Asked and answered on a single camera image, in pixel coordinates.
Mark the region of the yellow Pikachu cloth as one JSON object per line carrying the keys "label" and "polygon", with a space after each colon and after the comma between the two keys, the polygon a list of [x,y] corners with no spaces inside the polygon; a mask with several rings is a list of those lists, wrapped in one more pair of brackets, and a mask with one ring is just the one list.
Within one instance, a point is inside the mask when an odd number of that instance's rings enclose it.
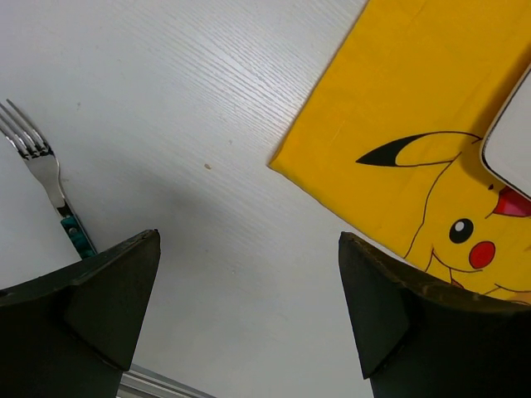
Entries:
{"label": "yellow Pikachu cloth", "polygon": [[480,159],[529,62],[527,1],[371,1],[270,167],[418,269],[529,303],[529,201]]}

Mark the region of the white rectangular plate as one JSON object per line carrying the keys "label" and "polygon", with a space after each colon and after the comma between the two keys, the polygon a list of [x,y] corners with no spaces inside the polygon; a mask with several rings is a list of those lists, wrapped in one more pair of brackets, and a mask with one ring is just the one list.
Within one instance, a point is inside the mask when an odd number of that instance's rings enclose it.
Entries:
{"label": "white rectangular plate", "polygon": [[530,197],[530,69],[519,78],[490,125],[480,158],[494,177]]}

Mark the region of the teal handled cutlery piece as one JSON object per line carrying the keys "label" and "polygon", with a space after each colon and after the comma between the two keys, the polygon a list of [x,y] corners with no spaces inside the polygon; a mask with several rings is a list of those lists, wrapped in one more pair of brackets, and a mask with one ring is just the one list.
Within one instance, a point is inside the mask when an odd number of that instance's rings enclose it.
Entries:
{"label": "teal handled cutlery piece", "polygon": [[63,190],[60,163],[51,145],[32,120],[9,99],[1,104],[1,133],[42,185],[78,255],[82,259],[95,256],[97,250]]}

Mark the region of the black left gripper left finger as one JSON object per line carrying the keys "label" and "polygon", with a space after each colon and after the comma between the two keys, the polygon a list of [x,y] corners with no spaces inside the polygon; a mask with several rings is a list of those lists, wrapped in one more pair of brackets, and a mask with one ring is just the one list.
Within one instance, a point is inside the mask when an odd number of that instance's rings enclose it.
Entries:
{"label": "black left gripper left finger", "polygon": [[160,234],[1,292],[3,397],[114,397],[131,367],[160,260]]}

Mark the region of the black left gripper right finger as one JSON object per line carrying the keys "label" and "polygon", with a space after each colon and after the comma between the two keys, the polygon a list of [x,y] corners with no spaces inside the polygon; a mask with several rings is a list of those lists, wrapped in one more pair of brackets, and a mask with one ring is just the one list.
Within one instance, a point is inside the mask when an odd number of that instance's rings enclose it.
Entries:
{"label": "black left gripper right finger", "polygon": [[448,284],[348,232],[339,271],[374,396],[529,396],[528,306]]}

